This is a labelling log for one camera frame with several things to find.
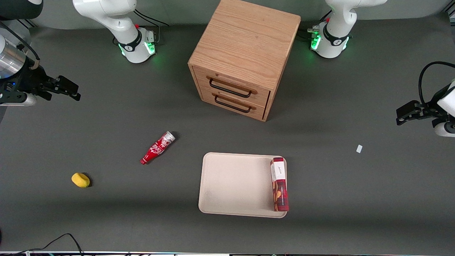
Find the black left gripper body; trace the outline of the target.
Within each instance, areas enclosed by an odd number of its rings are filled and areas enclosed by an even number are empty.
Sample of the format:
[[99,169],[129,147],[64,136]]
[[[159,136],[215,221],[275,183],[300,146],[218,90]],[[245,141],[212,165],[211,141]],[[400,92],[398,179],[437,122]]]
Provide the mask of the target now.
[[435,118],[445,120],[445,110],[440,107],[437,102],[442,99],[444,94],[434,94],[432,99],[428,102],[424,102],[423,94],[419,94],[422,105],[422,115],[419,117],[420,120]]

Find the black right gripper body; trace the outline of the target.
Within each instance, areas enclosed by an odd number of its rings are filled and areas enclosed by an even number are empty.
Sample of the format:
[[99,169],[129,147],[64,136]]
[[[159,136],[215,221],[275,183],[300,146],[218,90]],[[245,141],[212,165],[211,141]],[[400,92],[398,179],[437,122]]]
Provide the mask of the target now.
[[1,79],[2,106],[34,106],[38,97],[52,99],[53,82],[43,68],[31,70],[23,68],[15,75]]

